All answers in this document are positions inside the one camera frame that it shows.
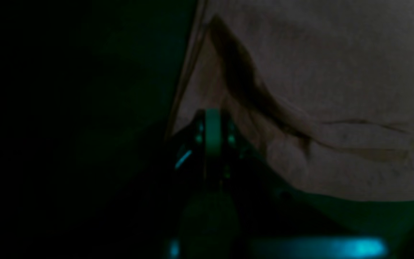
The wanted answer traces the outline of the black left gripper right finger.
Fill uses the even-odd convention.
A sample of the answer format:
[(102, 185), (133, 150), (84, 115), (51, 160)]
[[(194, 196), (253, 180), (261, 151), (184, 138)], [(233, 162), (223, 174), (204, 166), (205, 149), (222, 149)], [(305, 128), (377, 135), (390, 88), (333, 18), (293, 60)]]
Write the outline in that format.
[(212, 156), (232, 195), (241, 235), (235, 259), (353, 259), (350, 232), (307, 204), (268, 166), (231, 116), (212, 110)]

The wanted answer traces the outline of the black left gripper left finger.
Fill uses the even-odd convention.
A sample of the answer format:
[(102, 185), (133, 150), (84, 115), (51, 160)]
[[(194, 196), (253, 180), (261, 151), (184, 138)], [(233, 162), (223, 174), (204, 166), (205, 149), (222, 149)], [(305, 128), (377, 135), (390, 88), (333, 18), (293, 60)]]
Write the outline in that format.
[(151, 202), (152, 259), (183, 258), (179, 226), (189, 200), (202, 188), (205, 120), (206, 111), (198, 110), (166, 141), (158, 157)]

